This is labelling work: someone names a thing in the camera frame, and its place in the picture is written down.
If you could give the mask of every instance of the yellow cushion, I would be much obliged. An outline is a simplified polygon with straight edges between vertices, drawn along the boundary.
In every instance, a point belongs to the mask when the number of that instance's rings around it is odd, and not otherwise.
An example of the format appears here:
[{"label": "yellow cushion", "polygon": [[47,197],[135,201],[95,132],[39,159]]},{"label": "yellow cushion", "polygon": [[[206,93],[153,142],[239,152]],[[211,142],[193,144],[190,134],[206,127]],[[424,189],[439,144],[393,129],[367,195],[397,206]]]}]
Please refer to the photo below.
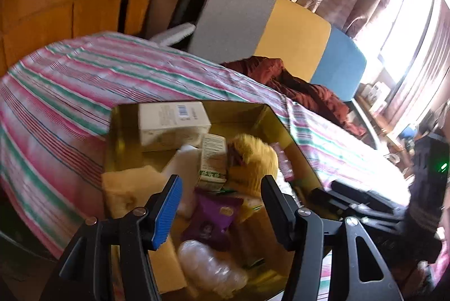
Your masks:
[{"label": "yellow cushion", "polygon": [[280,58],[294,76],[307,82],[327,46],[331,25],[291,2],[276,0],[254,55]]}]

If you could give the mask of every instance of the plastic bag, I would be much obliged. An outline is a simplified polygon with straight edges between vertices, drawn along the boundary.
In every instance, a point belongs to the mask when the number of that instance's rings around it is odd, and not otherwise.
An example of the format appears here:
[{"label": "plastic bag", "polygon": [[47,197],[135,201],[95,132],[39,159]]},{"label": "plastic bag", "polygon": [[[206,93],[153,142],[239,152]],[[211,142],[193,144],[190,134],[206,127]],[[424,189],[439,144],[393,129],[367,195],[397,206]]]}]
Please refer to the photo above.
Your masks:
[{"label": "plastic bag", "polygon": [[291,182],[294,180],[294,171],[292,170],[292,165],[289,159],[287,158],[285,152],[281,149],[281,146],[278,142],[274,142],[271,144],[271,147],[275,150],[278,157],[278,168],[283,174],[284,180],[286,182]]},{"label": "plastic bag", "polygon": [[247,284],[247,273],[232,264],[217,259],[213,250],[197,240],[188,240],[178,248],[178,259],[184,274],[196,286],[213,291],[223,298]]}]

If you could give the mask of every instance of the striped bedsheet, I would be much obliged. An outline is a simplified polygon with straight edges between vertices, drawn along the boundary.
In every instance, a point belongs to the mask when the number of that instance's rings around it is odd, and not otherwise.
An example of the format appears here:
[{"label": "striped bedsheet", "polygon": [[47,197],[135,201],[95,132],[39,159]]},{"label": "striped bedsheet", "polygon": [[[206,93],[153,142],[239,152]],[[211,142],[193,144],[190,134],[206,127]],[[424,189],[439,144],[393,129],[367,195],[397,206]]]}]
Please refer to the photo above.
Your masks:
[{"label": "striped bedsheet", "polygon": [[84,218],[104,215],[105,135],[110,110],[121,103],[267,103],[324,186],[342,178],[398,192],[404,182],[376,151],[284,95],[212,62],[128,35],[105,32],[50,44],[10,68],[0,90],[1,185],[56,257]]}]

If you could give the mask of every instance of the metal screw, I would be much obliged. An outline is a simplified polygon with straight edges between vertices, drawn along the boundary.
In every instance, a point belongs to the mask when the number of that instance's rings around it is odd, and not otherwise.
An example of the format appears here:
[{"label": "metal screw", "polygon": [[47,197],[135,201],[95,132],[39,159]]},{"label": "metal screw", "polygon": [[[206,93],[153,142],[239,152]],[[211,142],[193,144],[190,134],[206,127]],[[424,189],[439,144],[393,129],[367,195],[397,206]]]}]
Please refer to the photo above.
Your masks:
[{"label": "metal screw", "polygon": [[345,219],[345,222],[347,222],[347,224],[350,226],[356,226],[358,224],[358,220],[354,217],[347,217]]},{"label": "metal screw", "polygon": [[133,210],[134,216],[144,216],[147,213],[147,210],[144,207],[136,207]]},{"label": "metal screw", "polygon": [[88,226],[92,226],[92,225],[95,225],[96,223],[97,223],[97,217],[88,217],[86,220],[85,220],[85,223],[86,223],[86,225],[88,225]]},{"label": "metal screw", "polygon": [[307,216],[309,216],[311,214],[311,211],[308,210],[307,208],[299,208],[298,209],[298,214],[300,216],[307,217]]}]

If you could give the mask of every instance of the floor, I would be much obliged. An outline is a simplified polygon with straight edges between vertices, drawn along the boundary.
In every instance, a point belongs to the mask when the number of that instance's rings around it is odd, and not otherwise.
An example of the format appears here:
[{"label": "floor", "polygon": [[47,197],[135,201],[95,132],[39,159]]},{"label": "floor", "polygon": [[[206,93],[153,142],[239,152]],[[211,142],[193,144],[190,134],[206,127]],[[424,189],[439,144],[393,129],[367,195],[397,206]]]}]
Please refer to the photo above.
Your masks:
[{"label": "floor", "polygon": [[[33,252],[51,258],[4,199],[0,199],[0,231]],[[0,236],[0,275],[18,301],[38,301],[54,266],[54,261],[28,254]]]}]

